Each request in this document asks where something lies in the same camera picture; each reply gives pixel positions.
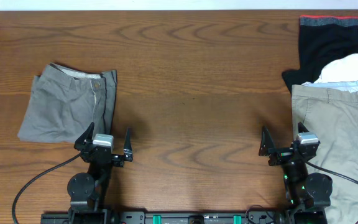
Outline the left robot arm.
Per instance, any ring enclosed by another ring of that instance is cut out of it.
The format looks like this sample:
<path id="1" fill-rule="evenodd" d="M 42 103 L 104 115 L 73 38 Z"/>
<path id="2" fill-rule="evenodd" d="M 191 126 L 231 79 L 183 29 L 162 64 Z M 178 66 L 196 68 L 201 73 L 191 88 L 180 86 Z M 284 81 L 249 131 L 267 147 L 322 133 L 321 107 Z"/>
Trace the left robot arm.
<path id="1" fill-rule="evenodd" d="M 94 123 L 75 141 L 74 148 L 89 164 L 87 172 L 74 175 L 68 182 L 67 192 L 71 198 L 70 208 L 74 212 L 93 212 L 101 208 L 113 167 L 124 167 L 133 161 L 131 128 L 126 129 L 124 153 L 113 153 L 114 137 L 107 134 L 93 134 Z"/>

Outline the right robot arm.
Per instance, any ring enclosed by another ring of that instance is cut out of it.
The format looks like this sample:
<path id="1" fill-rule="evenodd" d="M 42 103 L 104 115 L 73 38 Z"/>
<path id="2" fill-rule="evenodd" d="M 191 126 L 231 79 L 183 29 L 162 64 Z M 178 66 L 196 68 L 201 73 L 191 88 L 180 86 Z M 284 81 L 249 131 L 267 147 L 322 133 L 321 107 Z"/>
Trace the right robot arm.
<path id="1" fill-rule="evenodd" d="M 288 147 L 276 147 L 267 127 L 262 127 L 259 156 L 268 157 L 269 166 L 283 169 L 286 198 L 304 211 L 326 208 L 331 205 L 333 181 L 322 173 L 309 173 L 306 163 L 316 157 L 320 141 L 299 123 L 300 133 Z"/>

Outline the khaki beige shorts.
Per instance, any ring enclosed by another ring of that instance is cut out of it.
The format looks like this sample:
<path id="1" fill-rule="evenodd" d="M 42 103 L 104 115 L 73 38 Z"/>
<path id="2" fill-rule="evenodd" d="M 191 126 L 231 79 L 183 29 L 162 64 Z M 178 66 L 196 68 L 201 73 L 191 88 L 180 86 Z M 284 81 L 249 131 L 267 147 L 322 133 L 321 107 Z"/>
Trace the khaki beige shorts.
<path id="1" fill-rule="evenodd" d="M 321 144 L 310 162 L 358 181 L 358 91 L 295 85 L 293 133 L 302 122 Z"/>

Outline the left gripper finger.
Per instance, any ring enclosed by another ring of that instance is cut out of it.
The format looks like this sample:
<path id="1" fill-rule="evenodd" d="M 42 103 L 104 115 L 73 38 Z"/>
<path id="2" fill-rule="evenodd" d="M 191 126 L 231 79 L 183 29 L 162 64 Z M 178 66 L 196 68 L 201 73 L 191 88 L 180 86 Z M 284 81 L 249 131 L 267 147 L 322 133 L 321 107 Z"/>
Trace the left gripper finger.
<path id="1" fill-rule="evenodd" d="M 124 140 L 124 152 L 132 152 L 131 134 L 132 134 L 132 129 L 128 127 L 126 129 L 126 136 Z"/>
<path id="2" fill-rule="evenodd" d="M 83 132 L 83 134 L 75 141 L 74 148 L 77 151 L 83 151 L 90 144 L 92 144 L 93 140 L 93 131 L 94 131 L 94 123 L 90 123 L 88 128 Z"/>

